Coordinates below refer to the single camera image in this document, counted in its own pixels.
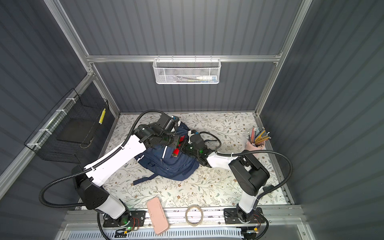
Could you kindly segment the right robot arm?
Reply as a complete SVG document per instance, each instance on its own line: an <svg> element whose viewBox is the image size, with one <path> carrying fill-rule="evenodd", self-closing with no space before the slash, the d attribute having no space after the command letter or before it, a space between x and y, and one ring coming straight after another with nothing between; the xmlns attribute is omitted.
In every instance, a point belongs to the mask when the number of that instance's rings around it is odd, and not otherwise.
<svg viewBox="0 0 384 240"><path fill-rule="evenodd" d="M196 131L188 132L180 145L180 150L197 159L204 167L231 171L242 189L242 196L237 205L239 218L245 219L254 213L259 202L257 199L259 190L270 178L269 171L254 154L248 150L242 151L239 156L216 153L207 147L201 134Z"/></svg>

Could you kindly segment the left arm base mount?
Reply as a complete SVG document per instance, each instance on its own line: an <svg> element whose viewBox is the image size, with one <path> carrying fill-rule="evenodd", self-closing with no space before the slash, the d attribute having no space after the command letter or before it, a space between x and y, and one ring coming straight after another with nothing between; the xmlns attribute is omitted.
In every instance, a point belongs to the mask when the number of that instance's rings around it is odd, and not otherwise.
<svg viewBox="0 0 384 240"><path fill-rule="evenodd" d="M146 218L146 211L126 211L117 219L113 219L109 215L104 216L103 227L104 228L139 228L144 226Z"/></svg>

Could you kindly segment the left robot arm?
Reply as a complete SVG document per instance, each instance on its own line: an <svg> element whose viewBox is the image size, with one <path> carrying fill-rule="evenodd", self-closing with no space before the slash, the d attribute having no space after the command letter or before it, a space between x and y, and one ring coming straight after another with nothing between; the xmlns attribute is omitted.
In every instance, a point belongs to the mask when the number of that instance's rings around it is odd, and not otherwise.
<svg viewBox="0 0 384 240"><path fill-rule="evenodd" d="M137 127L140 119L147 113L160 113L157 122ZM114 220L127 223L131 213L122 200L104 189L104 183L123 165L151 147L167 146L175 148L179 137L176 132L181 121L179 117L169 116L161 111L149 110L141 113L133 123L126 139L100 159L87 165L84 177L77 177L76 190L85 208L106 214Z"/></svg>

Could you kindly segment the red card box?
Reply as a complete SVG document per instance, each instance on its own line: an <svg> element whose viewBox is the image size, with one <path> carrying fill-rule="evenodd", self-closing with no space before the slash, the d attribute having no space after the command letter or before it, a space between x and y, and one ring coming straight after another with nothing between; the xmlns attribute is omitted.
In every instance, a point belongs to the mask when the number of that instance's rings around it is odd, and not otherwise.
<svg viewBox="0 0 384 240"><path fill-rule="evenodd" d="M179 138L179 142L178 142L178 145L177 147L175 148L175 150L173 151L172 153L172 157L176 158L178 157L179 155L182 154L182 145L184 144L185 142L185 136L182 136Z"/></svg>

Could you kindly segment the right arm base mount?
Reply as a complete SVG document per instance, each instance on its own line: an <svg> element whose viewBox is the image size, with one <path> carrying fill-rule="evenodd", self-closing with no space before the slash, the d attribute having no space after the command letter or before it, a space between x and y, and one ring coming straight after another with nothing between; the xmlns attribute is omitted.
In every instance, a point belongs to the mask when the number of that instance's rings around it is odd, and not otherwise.
<svg viewBox="0 0 384 240"><path fill-rule="evenodd" d="M266 221L262 217L263 210L257 207L251 213L246 214L240 208L225 208L224 218L227 225L233 224L256 224L260 225Z"/></svg>

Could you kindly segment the navy blue student backpack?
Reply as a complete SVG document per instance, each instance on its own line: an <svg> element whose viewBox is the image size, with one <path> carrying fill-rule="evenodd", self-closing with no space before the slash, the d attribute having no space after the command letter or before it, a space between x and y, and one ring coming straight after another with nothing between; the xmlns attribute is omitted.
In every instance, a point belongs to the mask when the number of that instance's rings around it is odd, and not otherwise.
<svg viewBox="0 0 384 240"><path fill-rule="evenodd" d="M178 152L177 156L174 156L175 151L176 149L168 146L154 147L135 156L136 161L153 174L133 181L133 185L152 180L157 176L174 181L184 181L189 178L198 169L200 163L196 158L181 151Z"/></svg>

